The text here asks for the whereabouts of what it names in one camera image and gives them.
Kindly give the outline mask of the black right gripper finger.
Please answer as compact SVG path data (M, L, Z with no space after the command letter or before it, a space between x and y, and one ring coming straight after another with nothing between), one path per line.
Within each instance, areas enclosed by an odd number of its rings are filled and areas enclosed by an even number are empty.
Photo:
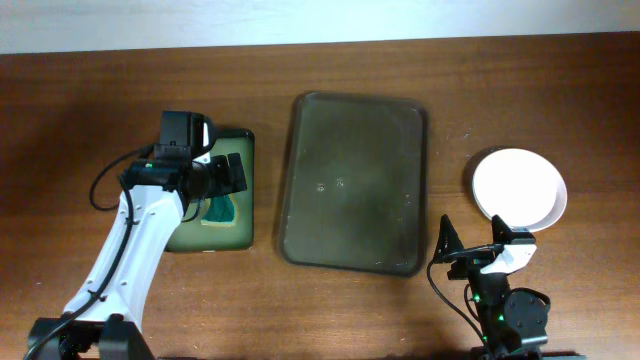
M450 218L440 218L439 235L432 261L435 264L452 263L464 256L464 246Z
M494 244L510 244L513 239L513 230L502 220L499 215L491 218L492 236Z

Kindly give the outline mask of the green and yellow sponge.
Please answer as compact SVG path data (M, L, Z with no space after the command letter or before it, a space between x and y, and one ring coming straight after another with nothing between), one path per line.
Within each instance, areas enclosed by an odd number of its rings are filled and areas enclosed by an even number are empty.
M236 224L236 202L232 195L212 198L207 212L201 219L205 226L231 227Z

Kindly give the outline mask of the pink plate with stain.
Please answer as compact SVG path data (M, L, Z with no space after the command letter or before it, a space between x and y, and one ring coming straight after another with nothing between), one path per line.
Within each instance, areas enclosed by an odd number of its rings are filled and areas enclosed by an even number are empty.
M543 156L520 148L483 156L471 172L470 186L483 215L499 216L508 226L530 232L555 225L568 204L559 170Z

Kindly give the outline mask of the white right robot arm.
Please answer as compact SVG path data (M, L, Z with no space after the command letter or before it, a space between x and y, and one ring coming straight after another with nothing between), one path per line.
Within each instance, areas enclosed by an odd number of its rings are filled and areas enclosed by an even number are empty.
M581 359L565 351L544 353L550 297L531 288L510 286L508 276L522 270L537 250L534 235L513 229L499 216L491 219L490 244L466 248L451 220L440 219L439 235L427 279L438 297L473 329L481 345L470 351L472 359ZM438 289L431 273L435 264L448 264L447 278L466 283L466 311L454 305Z

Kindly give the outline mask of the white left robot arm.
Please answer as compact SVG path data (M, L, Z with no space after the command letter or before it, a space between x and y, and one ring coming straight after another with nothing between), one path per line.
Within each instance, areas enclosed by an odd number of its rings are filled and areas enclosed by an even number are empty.
M36 320L26 358L78 359L92 346L102 359L152 358L141 323L171 235L193 200L247 188L238 153L206 164L138 158L118 180L117 215L95 264L60 317Z

